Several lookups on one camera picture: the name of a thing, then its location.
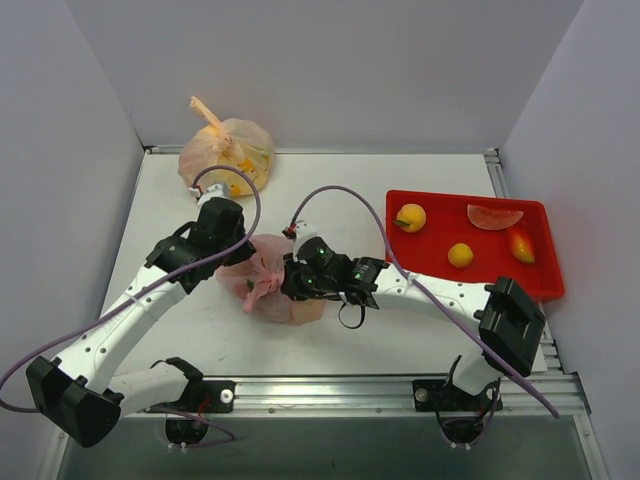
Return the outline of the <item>pink plastic bag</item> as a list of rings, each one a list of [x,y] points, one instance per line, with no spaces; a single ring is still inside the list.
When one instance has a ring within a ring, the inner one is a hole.
[[[272,323],[301,326],[320,320],[323,300],[296,301],[281,292],[285,280],[284,256],[293,250],[293,242],[272,234],[251,238],[255,253],[249,260],[220,267],[215,274],[224,288],[240,299],[245,314]]]

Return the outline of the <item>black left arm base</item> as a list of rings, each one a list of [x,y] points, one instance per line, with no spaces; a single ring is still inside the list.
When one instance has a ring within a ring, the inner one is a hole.
[[[187,379],[185,390],[174,401],[160,402],[145,409],[148,413],[167,416],[164,434],[169,450],[185,453],[191,449],[229,444],[236,435],[228,428],[213,423],[207,414],[231,413],[235,400],[235,383],[231,380],[206,381],[204,374],[179,357],[154,362],[151,367],[172,366]]]

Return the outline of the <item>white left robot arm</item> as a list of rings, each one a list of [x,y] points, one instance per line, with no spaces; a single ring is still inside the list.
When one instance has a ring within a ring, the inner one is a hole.
[[[238,203],[206,201],[196,220],[156,244],[97,327],[53,359],[37,356],[28,365],[36,409],[79,445],[92,447],[131,413],[164,405],[196,408],[205,394],[203,375],[179,357],[130,374],[117,370],[156,322],[216,269],[253,255],[248,236]]]

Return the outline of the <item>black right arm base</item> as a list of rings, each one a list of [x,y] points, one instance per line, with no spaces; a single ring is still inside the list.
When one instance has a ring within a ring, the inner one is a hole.
[[[486,434],[494,415],[503,408],[501,380],[489,383],[477,395],[470,395],[453,385],[461,356],[448,374],[438,379],[412,381],[414,409],[434,413],[439,430],[452,449],[469,451]]]

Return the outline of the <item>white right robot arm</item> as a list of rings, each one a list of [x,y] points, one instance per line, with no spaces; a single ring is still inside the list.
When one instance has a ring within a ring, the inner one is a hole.
[[[460,283],[402,272],[381,259],[351,259],[316,233],[289,234],[281,291],[295,301],[327,300],[367,310],[408,311],[454,323],[473,343],[455,360],[443,385],[446,402],[465,409],[503,376],[527,378],[545,318],[513,279]]]

